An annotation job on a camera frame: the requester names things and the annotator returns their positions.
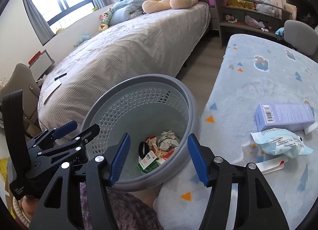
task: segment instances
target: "barcode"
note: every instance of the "barcode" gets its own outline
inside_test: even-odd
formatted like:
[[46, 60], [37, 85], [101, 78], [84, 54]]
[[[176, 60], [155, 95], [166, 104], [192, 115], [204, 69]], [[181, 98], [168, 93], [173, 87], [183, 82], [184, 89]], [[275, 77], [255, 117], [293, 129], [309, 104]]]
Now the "barcode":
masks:
[[266, 121], [268, 123], [273, 123], [274, 120], [273, 120], [273, 116], [271, 114], [271, 109], [269, 108], [269, 105], [263, 105], [263, 110], [265, 113]]

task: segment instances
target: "light blue wipes package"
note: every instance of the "light blue wipes package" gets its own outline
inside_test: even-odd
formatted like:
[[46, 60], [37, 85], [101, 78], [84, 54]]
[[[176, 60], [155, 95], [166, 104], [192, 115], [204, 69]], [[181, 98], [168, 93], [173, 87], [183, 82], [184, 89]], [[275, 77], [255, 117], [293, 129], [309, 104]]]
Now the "light blue wipes package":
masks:
[[254, 141], [262, 150], [270, 155], [285, 154], [290, 158], [306, 156], [313, 152], [307, 147], [300, 137], [286, 129], [267, 129], [265, 131], [251, 133]]

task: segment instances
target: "wooden floor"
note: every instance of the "wooden floor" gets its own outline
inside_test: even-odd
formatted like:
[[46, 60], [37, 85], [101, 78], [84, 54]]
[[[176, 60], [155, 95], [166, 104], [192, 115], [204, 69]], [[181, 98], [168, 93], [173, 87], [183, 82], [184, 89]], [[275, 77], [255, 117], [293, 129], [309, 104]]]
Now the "wooden floor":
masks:
[[211, 95], [220, 70], [225, 47], [220, 49], [220, 38], [213, 32], [206, 34], [187, 59], [186, 68], [182, 68], [177, 79], [182, 81], [197, 100], [200, 115]]

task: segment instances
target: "window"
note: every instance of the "window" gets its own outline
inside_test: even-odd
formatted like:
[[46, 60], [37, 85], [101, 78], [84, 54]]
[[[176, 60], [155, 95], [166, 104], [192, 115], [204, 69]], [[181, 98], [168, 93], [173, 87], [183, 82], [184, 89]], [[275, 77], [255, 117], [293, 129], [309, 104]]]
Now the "window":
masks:
[[32, 0], [53, 32], [92, 13], [93, 0]]

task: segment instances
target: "green plush doll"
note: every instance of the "green plush doll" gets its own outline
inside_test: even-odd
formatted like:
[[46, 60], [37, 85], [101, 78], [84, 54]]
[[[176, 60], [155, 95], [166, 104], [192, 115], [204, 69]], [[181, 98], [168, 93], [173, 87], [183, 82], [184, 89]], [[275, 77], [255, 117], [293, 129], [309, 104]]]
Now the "green plush doll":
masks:
[[109, 25], [111, 19], [112, 19], [112, 8], [109, 8], [103, 14], [103, 18], [102, 18], [101, 24]]

